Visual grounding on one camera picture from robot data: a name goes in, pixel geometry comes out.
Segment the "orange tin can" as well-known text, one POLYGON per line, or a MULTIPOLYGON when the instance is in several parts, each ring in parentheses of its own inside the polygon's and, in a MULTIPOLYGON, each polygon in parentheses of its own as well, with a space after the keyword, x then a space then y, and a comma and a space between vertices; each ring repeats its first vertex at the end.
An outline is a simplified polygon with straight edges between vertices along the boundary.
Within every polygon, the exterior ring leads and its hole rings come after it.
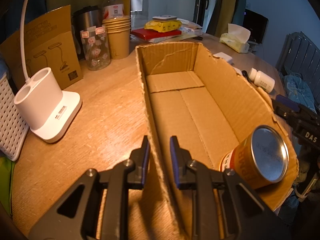
POLYGON ((280 182, 289 166, 289 153, 280 134, 261 125, 221 160, 219 171, 233 169, 253 189, 280 182))

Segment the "white pill bottle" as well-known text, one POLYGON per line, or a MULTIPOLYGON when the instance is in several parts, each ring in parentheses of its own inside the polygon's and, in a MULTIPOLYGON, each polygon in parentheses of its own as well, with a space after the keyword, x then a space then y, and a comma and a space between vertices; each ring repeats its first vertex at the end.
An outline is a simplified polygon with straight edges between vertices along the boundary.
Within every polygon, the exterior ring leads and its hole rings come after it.
POLYGON ((271 93, 274 89, 275 80, 260 70, 251 68, 248 77, 256 86, 261 87, 267 93, 271 93))

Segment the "cardboard box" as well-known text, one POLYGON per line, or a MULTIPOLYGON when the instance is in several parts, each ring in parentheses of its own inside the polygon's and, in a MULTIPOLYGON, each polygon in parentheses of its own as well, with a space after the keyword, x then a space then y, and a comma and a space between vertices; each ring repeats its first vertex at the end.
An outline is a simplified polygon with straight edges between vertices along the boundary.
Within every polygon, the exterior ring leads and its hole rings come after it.
POLYGON ((274 114, 270 96, 254 88, 201 43, 168 42, 135 48, 149 141, 176 237, 191 239, 191 192, 174 183, 170 138, 210 168, 256 127, 274 128, 284 139, 289 166, 279 183, 258 190, 272 209, 283 204, 298 175, 291 138, 274 114))

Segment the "white power adapter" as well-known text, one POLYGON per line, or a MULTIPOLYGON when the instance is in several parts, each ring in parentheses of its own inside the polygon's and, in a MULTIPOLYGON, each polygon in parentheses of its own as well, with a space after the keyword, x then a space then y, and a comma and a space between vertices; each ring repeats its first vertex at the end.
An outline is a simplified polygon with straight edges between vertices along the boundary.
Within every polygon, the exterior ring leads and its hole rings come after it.
POLYGON ((214 56, 220 59, 224 59, 229 64, 233 64, 233 58, 223 52, 216 53, 214 54, 214 56))

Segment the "grey headboard bed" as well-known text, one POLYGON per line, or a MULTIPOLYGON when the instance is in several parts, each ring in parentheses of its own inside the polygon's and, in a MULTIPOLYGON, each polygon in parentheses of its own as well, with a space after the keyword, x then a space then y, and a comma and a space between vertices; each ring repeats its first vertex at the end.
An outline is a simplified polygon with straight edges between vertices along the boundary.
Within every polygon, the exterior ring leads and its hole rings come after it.
POLYGON ((319 110, 319 48, 303 32, 288 34, 276 64, 285 76, 297 73, 311 89, 319 110))

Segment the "tissue pack with tissue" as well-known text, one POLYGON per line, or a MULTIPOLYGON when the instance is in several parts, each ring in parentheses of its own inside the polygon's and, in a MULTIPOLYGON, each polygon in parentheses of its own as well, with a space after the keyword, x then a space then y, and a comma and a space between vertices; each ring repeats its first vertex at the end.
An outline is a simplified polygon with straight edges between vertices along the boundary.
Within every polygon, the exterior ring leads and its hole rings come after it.
POLYGON ((220 43, 223 43, 239 54, 246 54, 249 50, 248 40, 251 32, 237 24, 228 24, 227 33, 220 36, 220 43))

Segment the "black television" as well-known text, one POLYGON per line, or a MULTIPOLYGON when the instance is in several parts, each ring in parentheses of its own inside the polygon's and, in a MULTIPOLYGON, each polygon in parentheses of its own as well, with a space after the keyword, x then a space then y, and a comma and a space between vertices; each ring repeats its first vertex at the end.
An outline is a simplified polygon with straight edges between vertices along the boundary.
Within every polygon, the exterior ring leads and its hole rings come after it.
POLYGON ((249 41, 262 44, 268 26, 268 18, 257 12, 245 9, 242 26, 251 32, 249 41))

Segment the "white desk lamp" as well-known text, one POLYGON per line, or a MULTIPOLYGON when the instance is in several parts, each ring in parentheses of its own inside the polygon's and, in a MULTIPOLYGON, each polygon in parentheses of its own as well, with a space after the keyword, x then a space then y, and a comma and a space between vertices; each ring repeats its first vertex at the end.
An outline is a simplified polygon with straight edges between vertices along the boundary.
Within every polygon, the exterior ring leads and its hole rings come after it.
POLYGON ((49 67, 29 77, 25 60, 24 24, 28 0, 24 0, 20 20, 20 52, 25 85, 14 97, 14 104, 30 127, 43 141, 52 144, 66 133, 80 111, 79 93, 61 90, 49 67))

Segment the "black scissors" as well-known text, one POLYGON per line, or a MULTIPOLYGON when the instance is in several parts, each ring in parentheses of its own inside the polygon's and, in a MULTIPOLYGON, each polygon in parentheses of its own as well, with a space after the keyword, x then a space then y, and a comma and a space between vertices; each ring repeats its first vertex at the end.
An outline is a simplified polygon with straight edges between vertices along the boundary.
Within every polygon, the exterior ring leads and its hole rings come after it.
POLYGON ((197 41, 202 41, 203 40, 203 37, 201 36, 196 36, 196 37, 193 37, 194 40, 197 40, 197 41))

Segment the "yellow wet wipes pack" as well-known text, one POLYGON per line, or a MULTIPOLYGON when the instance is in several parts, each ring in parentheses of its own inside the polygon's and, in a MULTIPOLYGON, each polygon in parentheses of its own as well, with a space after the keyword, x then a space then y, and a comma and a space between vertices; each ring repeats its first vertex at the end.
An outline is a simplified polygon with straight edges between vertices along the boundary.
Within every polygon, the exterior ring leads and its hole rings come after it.
POLYGON ((144 29, 154 30, 159 33, 167 33, 167 32, 179 29, 181 25, 182 25, 181 21, 179 20, 170 20, 170 21, 164 21, 164 22, 152 20, 147 22, 144 25, 144 29))

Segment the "floral glass jar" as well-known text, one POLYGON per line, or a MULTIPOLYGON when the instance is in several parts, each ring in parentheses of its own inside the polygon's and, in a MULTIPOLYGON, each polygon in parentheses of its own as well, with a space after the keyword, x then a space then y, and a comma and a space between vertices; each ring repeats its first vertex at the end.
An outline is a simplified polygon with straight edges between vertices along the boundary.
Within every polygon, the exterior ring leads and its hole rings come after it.
POLYGON ((91 26, 82 30, 80 37, 89 70, 100 70, 111 63, 107 32, 104 26, 91 26))

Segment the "grey case on wipes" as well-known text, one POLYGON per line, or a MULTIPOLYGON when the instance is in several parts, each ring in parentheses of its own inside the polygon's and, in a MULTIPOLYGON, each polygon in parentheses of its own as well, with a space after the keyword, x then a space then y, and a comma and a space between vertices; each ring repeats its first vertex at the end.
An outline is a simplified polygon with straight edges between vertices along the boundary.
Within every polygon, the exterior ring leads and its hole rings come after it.
POLYGON ((172 15, 161 15, 161 16, 153 16, 152 20, 159 21, 159 22, 167 22, 167 21, 177 20, 177 17, 172 15))

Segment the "brown lamp packaging box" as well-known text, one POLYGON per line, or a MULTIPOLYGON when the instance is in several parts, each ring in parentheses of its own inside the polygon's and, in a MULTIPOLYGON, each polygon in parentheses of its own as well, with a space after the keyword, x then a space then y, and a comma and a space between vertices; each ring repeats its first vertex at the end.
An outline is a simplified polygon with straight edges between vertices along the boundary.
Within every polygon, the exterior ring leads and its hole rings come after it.
POLYGON ((71 6, 54 9, 24 26, 25 61, 31 77, 49 67, 61 89, 80 81, 71 24, 71 6))

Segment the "stainless steel thermos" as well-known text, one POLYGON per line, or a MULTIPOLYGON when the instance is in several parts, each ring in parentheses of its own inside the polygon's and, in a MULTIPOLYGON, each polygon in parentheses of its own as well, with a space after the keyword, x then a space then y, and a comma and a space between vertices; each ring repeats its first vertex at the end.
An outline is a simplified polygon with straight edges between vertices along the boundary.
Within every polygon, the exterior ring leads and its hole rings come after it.
POLYGON ((75 46, 78 59, 84 58, 84 51, 80 37, 80 31, 87 30, 89 27, 100 27, 102 25, 101 10, 98 5, 87 6, 73 13, 72 27, 76 39, 75 46))

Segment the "clear plastic water bottle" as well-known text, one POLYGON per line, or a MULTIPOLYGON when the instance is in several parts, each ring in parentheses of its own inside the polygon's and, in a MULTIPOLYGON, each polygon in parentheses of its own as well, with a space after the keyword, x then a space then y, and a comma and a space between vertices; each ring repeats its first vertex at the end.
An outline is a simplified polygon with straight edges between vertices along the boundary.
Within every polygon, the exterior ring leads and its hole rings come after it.
POLYGON ((124 16, 124 5, 121 0, 104 0, 101 6, 103 20, 124 16))

